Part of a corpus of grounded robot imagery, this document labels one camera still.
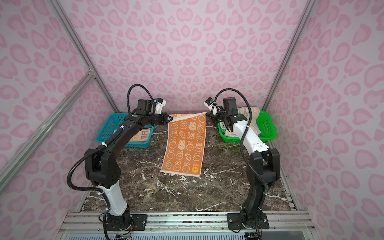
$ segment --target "marble tabletop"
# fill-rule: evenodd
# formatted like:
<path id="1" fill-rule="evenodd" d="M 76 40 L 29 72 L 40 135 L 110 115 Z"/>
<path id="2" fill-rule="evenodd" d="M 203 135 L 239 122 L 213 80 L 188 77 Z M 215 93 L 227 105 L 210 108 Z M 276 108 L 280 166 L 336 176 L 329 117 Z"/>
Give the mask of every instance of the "marble tabletop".
<path id="1" fill-rule="evenodd" d="M 120 188 L 131 211 L 239 211 L 248 195 L 246 163 L 239 143 L 226 143 L 207 119 L 200 177 L 160 172 L 168 126 L 156 126 L 148 148 L 124 148 L 118 156 Z M 102 196 L 91 192 L 83 211 L 104 211 Z M 290 210 L 281 181 L 270 189 L 264 211 Z"/>

